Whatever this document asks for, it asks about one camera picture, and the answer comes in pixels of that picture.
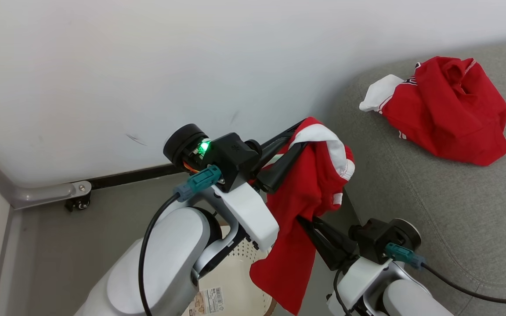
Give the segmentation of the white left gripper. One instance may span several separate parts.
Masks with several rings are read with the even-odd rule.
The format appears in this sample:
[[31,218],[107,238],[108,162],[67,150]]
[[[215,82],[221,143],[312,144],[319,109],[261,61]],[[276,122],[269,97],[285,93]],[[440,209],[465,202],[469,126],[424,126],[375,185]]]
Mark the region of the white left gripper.
[[[259,146],[243,141],[236,133],[210,139],[197,125],[187,124],[176,130],[165,142],[163,154],[177,168],[190,172],[179,193],[179,200],[212,190],[241,226],[252,242],[262,251],[275,244],[279,226],[259,192],[249,183],[260,161],[261,152],[279,152],[301,126],[304,119]],[[307,142],[296,143],[273,164],[262,168],[255,186],[268,194],[275,194]]]

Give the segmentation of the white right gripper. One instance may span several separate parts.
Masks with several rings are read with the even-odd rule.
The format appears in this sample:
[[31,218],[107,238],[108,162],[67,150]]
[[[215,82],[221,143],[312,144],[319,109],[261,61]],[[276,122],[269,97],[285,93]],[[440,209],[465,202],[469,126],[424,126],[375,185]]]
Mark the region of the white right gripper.
[[345,235],[318,217],[299,217],[298,222],[327,267],[337,270],[333,292],[327,296],[332,315],[389,316],[382,300],[390,284],[407,280],[422,287],[406,272],[406,263],[396,261],[387,250],[394,244],[416,251],[422,238],[413,224],[399,218],[369,219],[364,225],[351,226]]

